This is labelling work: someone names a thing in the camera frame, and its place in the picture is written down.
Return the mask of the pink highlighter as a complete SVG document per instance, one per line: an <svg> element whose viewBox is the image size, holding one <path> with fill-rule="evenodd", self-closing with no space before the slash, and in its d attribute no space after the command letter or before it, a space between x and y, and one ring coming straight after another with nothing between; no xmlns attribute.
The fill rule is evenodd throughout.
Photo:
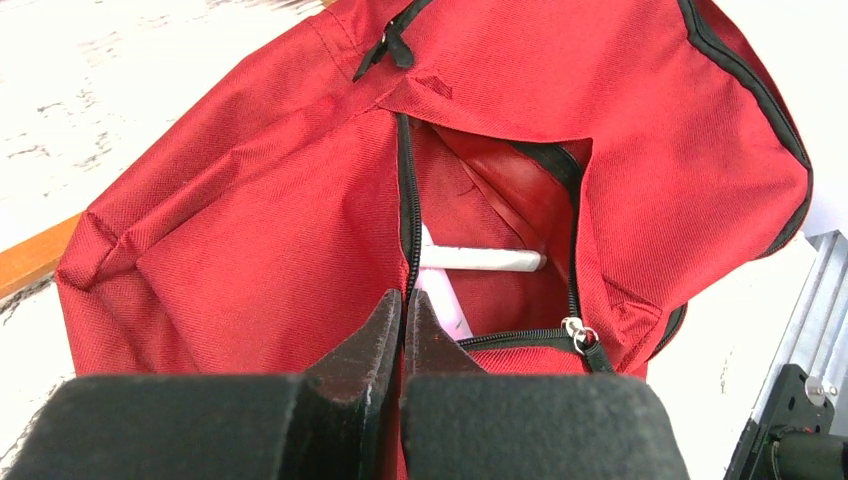
<svg viewBox="0 0 848 480"><path fill-rule="evenodd" d="M471 338L473 333L459 304L452 283L443 269L426 267L421 253L415 288L425 291L441 328L453 339Z"/></svg>

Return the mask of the red backpack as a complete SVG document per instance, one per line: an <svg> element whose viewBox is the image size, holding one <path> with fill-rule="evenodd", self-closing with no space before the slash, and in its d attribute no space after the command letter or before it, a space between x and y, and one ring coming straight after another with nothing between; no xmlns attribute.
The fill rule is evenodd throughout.
<svg viewBox="0 0 848 480"><path fill-rule="evenodd" d="M812 186L772 79L710 1L338 1L100 195L56 282L76 379L300 374L400 292L393 479L410 479L423 246L547 257L445 270L484 371L644 381L694 296L792 239Z"/></svg>

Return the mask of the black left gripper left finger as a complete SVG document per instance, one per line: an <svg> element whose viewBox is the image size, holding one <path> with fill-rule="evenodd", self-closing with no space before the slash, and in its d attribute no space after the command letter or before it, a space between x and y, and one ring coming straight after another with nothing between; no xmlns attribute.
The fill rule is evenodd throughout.
<svg viewBox="0 0 848 480"><path fill-rule="evenodd" d="M47 402L12 479L393 479L400 292L300 374L88 376Z"/></svg>

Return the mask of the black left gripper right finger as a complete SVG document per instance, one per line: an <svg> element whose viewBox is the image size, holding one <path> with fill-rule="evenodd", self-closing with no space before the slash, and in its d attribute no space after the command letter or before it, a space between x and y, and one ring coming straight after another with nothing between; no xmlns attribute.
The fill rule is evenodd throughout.
<svg viewBox="0 0 848 480"><path fill-rule="evenodd" d="M685 479L669 416L614 373L495 375L412 292L400 438L410 479Z"/></svg>

